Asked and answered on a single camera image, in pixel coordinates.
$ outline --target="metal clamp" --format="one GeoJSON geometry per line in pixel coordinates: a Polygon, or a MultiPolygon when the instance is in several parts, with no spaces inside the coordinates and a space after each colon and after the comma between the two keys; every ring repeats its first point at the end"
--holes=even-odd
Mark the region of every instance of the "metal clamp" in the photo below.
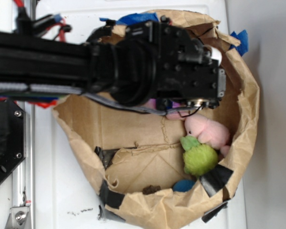
{"type": "Polygon", "coordinates": [[[9,219],[5,229],[30,229],[30,207],[16,207],[10,209],[9,219]]]}

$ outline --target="blue tape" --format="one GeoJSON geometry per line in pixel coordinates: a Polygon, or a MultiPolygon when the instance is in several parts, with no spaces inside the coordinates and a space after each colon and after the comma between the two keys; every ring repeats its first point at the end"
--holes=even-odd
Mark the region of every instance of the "blue tape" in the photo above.
{"type": "Polygon", "coordinates": [[[246,30],[241,31],[239,34],[236,34],[234,31],[233,33],[231,33],[231,36],[240,40],[241,44],[237,47],[231,45],[230,49],[236,48],[236,50],[241,56],[243,56],[246,52],[249,51],[248,33],[246,30]]]}
{"type": "MultiPolygon", "coordinates": [[[[100,21],[107,21],[108,18],[100,18],[100,21]]],[[[144,21],[159,21],[156,13],[133,13],[121,17],[116,21],[117,25],[133,25],[144,21]]]]}
{"type": "Polygon", "coordinates": [[[56,23],[59,23],[62,20],[62,17],[60,14],[55,14],[54,15],[54,20],[56,23]]]}

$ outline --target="brown object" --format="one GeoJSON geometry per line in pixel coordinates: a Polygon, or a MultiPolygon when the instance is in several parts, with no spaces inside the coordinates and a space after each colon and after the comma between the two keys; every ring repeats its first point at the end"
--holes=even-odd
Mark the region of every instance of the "brown object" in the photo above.
{"type": "MultiPolygon", "coordinates": [[[[233,136],[229,154],[219,164],[234,171],[225,188],[211,198],[199,181],[186,193],[170,187],[189,178],[183,171],[183,150],[179,138],[185,135],[183,121],[171,121],[153,114],[140,115],[100,106],[87,98],[71,95],[56,106],[53,114],[69,138],[74,154],[88,181],[99,194],[106,179],[112,191],[125,194],[119,209],[105,206],[127,223],[146,229],[179,229],[225,199],[232,198],[253,154],[258,121],[259,87],[231,44],[240,41],[222,34],[219,21],[189,11],[156,10],[173,25],[184,27],[192,37],[218,48],[227,74],[226,94],[220,106],[201,114],[216,120],[233,136]],[[119,150],[105,171],[95,146],[119,150]],[[160,185],[162,190],[144,195],[142,189],[160,185]]],[[[116,26],[114,42],[123,37],[125,27],[116,26]]]]}
{"type": "Polygon", "coordinates": [[[144,195],[149,195],[149,194],[153,194],[153,193],[155,193],[157,191],[160,191],[160,190],[161,190],[160,186],[152,186],[152,185],[150,185],[148,187],[143,188],[142,192],[143,192],[144,195]]]}

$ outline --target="white wall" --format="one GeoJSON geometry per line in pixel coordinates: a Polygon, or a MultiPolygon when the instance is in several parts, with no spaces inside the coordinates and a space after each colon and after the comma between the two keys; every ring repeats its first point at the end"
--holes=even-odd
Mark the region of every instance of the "white wall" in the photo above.
{"type": "Polygon", "coordinates": [[[286,229],[286,0],[226,0],[230,31],[261,86],[255,154],[244,177],[248,229],[286,229]]]}

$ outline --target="blue plush toy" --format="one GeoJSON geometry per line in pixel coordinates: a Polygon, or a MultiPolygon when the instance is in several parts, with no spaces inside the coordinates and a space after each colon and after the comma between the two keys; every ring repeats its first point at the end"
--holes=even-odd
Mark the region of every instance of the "blue plush toy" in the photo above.
{"type": "Polygon", "coordinates": [[[174,192],[187,192],[191,190],[191,188],[194,186],[195,181],[193,180],[180,180],[173,186],[174,192]]]}

